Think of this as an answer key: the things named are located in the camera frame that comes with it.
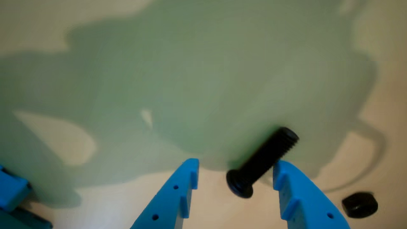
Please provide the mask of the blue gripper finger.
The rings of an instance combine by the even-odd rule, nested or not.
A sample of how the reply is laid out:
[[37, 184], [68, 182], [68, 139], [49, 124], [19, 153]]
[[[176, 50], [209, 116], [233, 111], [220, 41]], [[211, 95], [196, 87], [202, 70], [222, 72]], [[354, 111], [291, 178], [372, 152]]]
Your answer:
[[199, 159], [184, 161], [137, 217], [131, 229], [181, 229], [198, 188]]
[[349, 229], [330, 199], [295, 165], [280, 160], [273, 167], [273, 188], [289, 229]]

